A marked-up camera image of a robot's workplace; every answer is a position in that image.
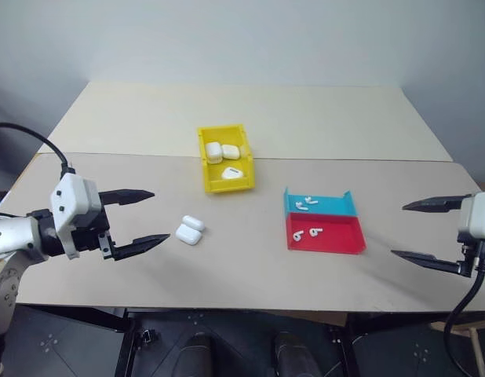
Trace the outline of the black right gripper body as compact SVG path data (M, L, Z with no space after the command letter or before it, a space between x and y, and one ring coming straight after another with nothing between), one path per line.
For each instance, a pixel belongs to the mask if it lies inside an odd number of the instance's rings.
M459 274L470 277L474 269L479 273L485 273L485 240L459 234L458 242L464 255L464 260L459 262Z

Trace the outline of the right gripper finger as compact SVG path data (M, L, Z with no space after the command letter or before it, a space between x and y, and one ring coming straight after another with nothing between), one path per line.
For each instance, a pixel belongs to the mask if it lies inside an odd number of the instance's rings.
M472 194L463 196L436 196L421 199L402 206L402 210L418 211L424 213L447 213L450 210L460 210L464 199Z
M460 274L461 265L459 262L449 262L437 259L434 255L423 254L411 251L391 250L394 255L426 269L433 269L445 273Z

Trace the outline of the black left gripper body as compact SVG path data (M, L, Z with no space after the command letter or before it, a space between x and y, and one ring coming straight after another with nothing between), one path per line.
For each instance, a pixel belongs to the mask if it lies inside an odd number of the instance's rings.
M104 259L115 258L115 242L110 235L110 224L104 208L84 227L78 227L71 232L77 251L93 251L99 249Z

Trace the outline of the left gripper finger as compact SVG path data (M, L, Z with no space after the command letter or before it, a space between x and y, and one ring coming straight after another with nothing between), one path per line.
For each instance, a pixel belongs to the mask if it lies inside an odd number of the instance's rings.
M157 234L151 236L141 237L135 239L132 243L121 247L111 247L111 257L115 261L120 261L126 258L131 258L133 256L143 254L159 244L164 242L170 237L170 234Z
M99 192L101 204L103 206L118 204L120 206L139 203L140 201L154 197L153 192L139 189L118 189Z

